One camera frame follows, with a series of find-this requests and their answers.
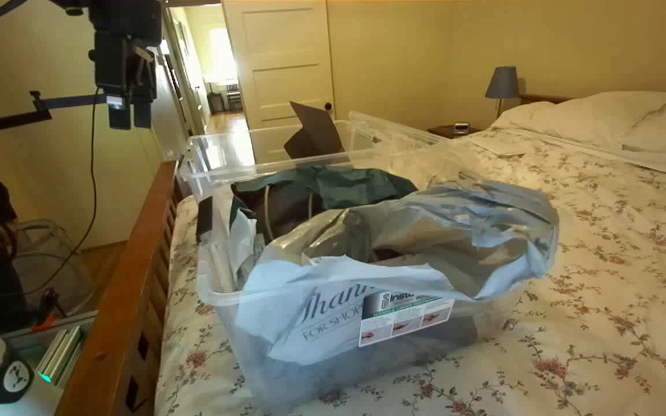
plastic storage bin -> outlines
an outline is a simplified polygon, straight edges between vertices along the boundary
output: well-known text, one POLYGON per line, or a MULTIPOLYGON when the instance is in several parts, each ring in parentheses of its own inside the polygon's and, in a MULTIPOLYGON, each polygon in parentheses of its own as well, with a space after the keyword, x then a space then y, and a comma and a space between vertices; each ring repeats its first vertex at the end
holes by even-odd
MULTIPOLYGON (((198 201, 209 198, 213 189, 221 183, 239 183, 257 175, 266 175, 273 170, 281 170, 290 166, 306 164, 352 164, 358 169, 387 169, 390 173, 406 175, 406 166, 390 162, 392 154, 411 153, 423 145, 432 145, 442 139, 401 127, 395 123, 377 121, 369 116, 353 116, 350 123, 335 123, 345 139, 345 154, 325 154, 309 159, 293 159, 255 166, 227 166, 227 169, 209 169, 209 159, 201 154, 206 145, 198 145, 195 154, 190 153, 182 164, 182 177, 192 188, 198 201)), ((293 135, 295 127, 278 127, 257 131, 258 139, 276 139, 284 135, 293 135)), ((219 226, 216 217, 216 241, 227 235, 227 228, 219 226)), ((287 412, 301 403, 335 392, 338 389, 352 387, 362 380, 372 380, 384 373, 392 373, 413 363, 428 363, 446 357, 457 346, 475 345, 479 338, 490 336, 500 321, 500 310, 492 303, 450 303, 444 313, 444 305, 432 305, 436 315, 435 325, 425 325, 428 313, 420 313, 420 331, 398 336, 384 341, 360 345, 345 353, 316 360, 316 363, 290 363, 271 358, 271 345, 257 336, 239 329, 241 307, 263 307, 268 310, 268 318, 276 317, 276 305, 284 301, 284 292, 266 292, 257 296, 248 296, 235 286, 232 276, 232 255, 221 246, 204 246, 196 264, 196 292, 198 298, 216 307, 221 325, 229 336, 234 357, 246 375, 246 387, 253 391, 258 407, 268 412, 287 412)), ((335 325, 340 318, 360 318, 360 301, 362 294, 357 294, 357 284, 325 286, 325 292, 335 292, 335 296, 324 298, 328 303, 330 317, 325 317, 318 325, 309 329, 312 336, 325 338, 325 325, 335 325), (358 303, 358 307, 347 307, 335 313, 332 303, 358 303)))

yellow wall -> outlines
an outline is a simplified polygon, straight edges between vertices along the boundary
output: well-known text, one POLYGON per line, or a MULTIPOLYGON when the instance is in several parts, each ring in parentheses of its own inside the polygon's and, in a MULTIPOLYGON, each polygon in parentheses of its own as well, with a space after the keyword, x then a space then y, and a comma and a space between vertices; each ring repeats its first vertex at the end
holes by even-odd
POLYGON ((187 20, 190 20, 190 29, 192 29, 201 75, 204 76, 216 75, 219 69, 219 63, 217 63, 217 56, 213 53, 213 46, 211 46, 211 29, 213 28, 227 28, 224 16, 221 16, 221 8, 219 4, 184 8, 184 11, 187 11, 187 20))
POLYGON ((179 83, 184 94, 184 113, 192 121, 192 131, 204 131, 206 118, 211 116, 209 93, 201 76, 198 53, 192 34, 192 25, 187 18, 187 10, 192 8, 169 8, 170 25, 167 28, 167 36, 175 45, 174 58, 179 60, 179 83))
POLYGON ((328 0, 338 118, 444 118, 453 0, 328 0))
MULTIPOLYGON (((95 93, 87 18, 51 2, 26 2, 0 18, 0 116, 33 112, 28 91, 44 98, 95 93)), ((145 196, 160 150, 151 130, 113 131, 96 112, 100 222, 87 246, 124 241, 145 196)), ((71 241, 91 216, 91 107, 55 108, 53 121, 0 131, 0 181, 20 220, 55 220, 71 241)))
POLYGON ((495 121, 492 66, 525 93, 666 91, 666 0, 455 0, 446 121, 495 121))

white door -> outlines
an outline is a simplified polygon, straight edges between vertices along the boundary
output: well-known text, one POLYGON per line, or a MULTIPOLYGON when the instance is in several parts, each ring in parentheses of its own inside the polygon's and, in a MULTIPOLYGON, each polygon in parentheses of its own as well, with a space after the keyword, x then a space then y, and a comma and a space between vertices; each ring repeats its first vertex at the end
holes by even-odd
POLYGON ((249 130, 295 123, 290 101, 335 108, 325 0, 221 4, 249 130))

nightstand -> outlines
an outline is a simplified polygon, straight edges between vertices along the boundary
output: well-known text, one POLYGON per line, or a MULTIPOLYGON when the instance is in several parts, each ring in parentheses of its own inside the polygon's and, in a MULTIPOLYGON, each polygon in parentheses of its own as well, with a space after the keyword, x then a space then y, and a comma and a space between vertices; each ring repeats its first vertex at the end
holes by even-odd
POLYGON ((446 137, 446 139, 462 139, 462 137, 469 137, 479 130, 469 127, 466 131, 455 131, 453 125, 436 125, 436 127, 431 127, 428 131, 432 131, 436 137, 446 137))

bed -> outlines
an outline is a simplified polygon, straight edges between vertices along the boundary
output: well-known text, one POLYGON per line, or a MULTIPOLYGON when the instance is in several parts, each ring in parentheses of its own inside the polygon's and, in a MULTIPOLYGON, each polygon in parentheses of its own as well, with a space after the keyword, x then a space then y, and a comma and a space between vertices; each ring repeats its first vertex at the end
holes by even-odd
MULTIPOLYGON (((372 164, 419 188, 466 173, 546 191, 557 264, 513 294, 495 336, 293 414, 666 414, 664 93, 539 100, 372 164)), ((196 201, 164 164, 57 414, 258 414, 196 298, 195 226, 196 201)))

